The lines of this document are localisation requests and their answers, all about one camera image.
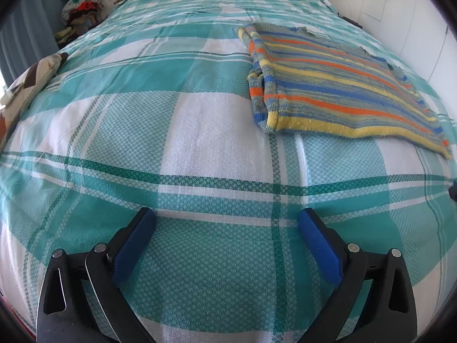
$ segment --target silver bolt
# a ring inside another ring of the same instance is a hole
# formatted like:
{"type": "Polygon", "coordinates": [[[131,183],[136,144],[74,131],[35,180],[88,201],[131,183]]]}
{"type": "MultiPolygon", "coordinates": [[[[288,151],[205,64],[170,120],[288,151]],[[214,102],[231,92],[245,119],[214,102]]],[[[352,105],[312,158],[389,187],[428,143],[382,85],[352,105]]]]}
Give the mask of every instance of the silver bolt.
{"type": "Polygon", "coordinates": [[[351,253],[358,253],[359,250],[360,250],[360,247],[359,247],[357,244],[351,243],[351,244],[349,244],[349,245],[347,246],[347,249],[348,249],[351,253]]]}
{"type": "Polygon", "coordinates": [[[107,245],[104,242],[95,245],[94,250],[96,253],[102,253],[107,249],[107,245]]]}
{"type": "Polygon", "coordinates": [[[400,258],[401,257],[401,251],[399,251],[398,249],[392,249],[392,255],[396,258],[400,258]]]}
{"type": "Polygon", "coordinates": [[[58,258],[59,256],[61,256],[63,254],[63,250],[62,249],[56,249],[54,250],[53,252],[53,258],[58,258]]]}

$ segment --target blue gripper pad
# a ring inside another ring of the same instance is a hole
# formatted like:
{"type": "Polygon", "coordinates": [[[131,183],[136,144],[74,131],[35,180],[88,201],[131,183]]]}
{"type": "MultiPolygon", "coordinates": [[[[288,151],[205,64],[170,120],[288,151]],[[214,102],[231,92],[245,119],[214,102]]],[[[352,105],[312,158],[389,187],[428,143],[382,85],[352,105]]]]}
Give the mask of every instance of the blue gripper pad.
{"type": "Polygon", "coordinates": [[[113,274],[111,276],[117,287],[129,279],[141,253],[155,231],[156,222],[154,212],[148,209],[120,247],[113,259],[113,274]]]}
{"type": "Polygon", "coordinates": [[[298,228],[325,280],[337,287],[343,279],[342,261],[305,210],[298,215],[298,228]]]}

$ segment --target blue curtain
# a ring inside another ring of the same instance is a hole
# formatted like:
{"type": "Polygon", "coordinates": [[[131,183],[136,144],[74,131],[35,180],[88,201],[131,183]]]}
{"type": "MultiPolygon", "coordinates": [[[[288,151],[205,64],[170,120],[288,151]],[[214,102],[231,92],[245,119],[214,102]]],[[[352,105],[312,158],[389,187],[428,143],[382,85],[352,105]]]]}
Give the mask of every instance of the blue curtain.
{"type": "Polygon", "coordinates": [[[9,86],[36,61],[59,50],[61,0],[21,0],[0,31],[0,70],[9,86]]]}

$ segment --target teal and white checkered blanket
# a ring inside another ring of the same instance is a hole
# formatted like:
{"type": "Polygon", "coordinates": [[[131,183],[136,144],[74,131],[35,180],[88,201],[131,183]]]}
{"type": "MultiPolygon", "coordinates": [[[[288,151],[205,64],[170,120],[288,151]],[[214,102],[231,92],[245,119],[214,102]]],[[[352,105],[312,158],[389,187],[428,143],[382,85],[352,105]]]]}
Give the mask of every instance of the teal and white checkered blanket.
{"type": "Polygon", "coordinates": [[[234,30],[246,21],[305,26],[401,66],[457,156],[435,92],[326,0],[128,0],[65,48],[1,156],[0,288],[32,328],[53,249],[106,242],[141,206],[158,226],[121,290],[159,342],[300,336],[332,290],[296,227],[307,206],[347,242],[402,251],[419,330],[439,310],[457,278],[456,161],[390,137],[265,134],[234,30]]]}

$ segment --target brown and beige cushion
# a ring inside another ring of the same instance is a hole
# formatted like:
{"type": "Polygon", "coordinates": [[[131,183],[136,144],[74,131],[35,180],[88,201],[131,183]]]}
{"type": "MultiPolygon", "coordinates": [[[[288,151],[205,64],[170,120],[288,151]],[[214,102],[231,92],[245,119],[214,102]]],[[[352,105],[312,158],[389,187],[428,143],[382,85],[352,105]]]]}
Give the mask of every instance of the brown and beige cushion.
{"type": "Polygon", "coordinates": [[[7,93],[10,94],[10,97],[1,100],[5,108],[1,110],[0,114],[0,153],[13,133],[22,113],[50,79],[55,76],[67,58],[67,53],[57,53],[41,59],[31,65],[8,88],[7,93]]]}

